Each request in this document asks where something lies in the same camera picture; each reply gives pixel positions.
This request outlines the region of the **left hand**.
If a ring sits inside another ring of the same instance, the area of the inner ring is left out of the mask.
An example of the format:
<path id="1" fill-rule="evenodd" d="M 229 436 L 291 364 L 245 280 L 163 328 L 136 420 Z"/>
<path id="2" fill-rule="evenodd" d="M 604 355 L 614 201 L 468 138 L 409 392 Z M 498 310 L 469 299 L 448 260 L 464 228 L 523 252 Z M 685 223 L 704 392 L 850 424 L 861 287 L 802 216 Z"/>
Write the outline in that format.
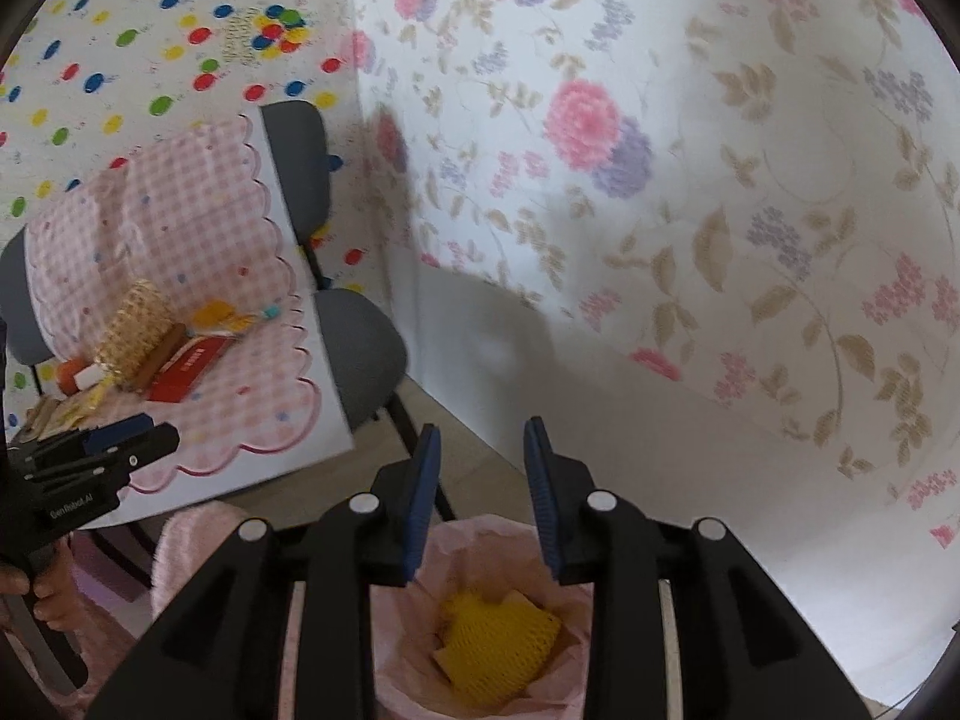
<path id="1" fill-rule="evenodd" d="M 49 565 L 34 580 L 20 569 L 2 567 L 3 595 L 34 593 L 34 617 L 48 628 L 60 632 L 76 631 L 83 624 L 83 605 L 73 578 L 73 554 L 66 539 L 55 543 Z"/>

